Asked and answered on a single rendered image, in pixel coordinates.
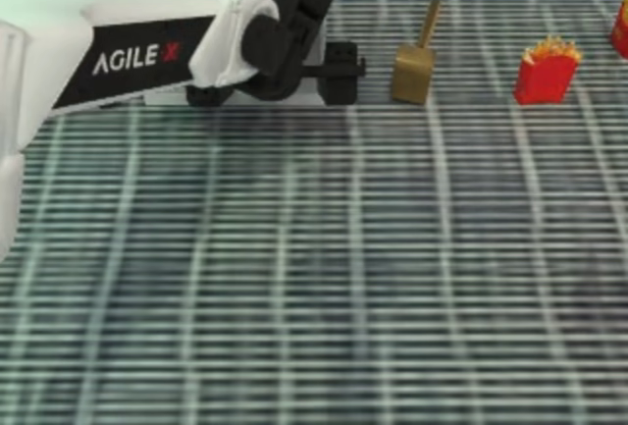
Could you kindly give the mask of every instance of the striped surface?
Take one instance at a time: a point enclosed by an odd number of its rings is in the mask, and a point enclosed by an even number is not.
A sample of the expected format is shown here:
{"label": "striped surface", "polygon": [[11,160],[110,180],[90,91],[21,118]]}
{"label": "striped surface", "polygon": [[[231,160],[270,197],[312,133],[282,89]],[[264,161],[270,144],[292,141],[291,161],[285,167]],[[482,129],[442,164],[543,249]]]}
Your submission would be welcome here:
{"label": "striped surface", "polygon": [[[28,151],[0,267],[3,424],[628,423],[628,70],[616,3],[338,4],[346,109],[108,110]],[[565,104],[509,98],[548,32]]]}

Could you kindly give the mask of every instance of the wooden handle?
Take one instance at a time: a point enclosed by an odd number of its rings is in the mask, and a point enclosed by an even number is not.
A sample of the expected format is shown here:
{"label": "wooden handle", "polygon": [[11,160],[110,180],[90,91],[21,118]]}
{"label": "wooden handle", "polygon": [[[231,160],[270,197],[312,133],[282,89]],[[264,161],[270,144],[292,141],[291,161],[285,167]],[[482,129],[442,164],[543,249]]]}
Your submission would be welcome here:
{"label": "wooden handle", "polygon": [[436,21],[439,19],[440,10],[441,0],[432,0],[428,8],[428,14],[425,16],[425,21],[423,22],[421,37],[419,37],[419,42],[417,43],[418,47],[425,48],[430,43],[434,28],[436,27]]}

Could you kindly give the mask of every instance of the toy french fries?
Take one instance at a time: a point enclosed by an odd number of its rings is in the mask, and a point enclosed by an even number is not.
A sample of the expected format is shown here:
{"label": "toy french fries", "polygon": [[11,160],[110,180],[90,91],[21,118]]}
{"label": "toy french fries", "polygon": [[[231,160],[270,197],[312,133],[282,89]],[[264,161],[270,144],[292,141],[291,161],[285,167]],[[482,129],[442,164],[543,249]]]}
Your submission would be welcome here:
{"label": "toy french fries", "polygon": [[619,55],[628,59],[628,0],[623,0],[612,28],[610,42]]}
{"label": "toy french fries", "polygon": [[514,97],[519,104],[559,103],[582,60],[573,42],[548,37],[526,49],[519,67]]}

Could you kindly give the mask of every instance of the striped tablecloth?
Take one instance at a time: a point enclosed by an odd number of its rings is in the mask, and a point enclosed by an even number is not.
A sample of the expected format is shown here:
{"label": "striped tablecloth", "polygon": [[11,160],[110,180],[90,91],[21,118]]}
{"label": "striped tablecloth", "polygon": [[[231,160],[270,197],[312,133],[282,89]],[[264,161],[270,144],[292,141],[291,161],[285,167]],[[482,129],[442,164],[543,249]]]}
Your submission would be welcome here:
{"label": "striped tablecloth", "polygon": [[[0,265],[4,424],[628,423],[628,68],[616,3],[337,4],[343,109],[107,110],[29,148]],[[548,33],[565,104],[510,98]]]}

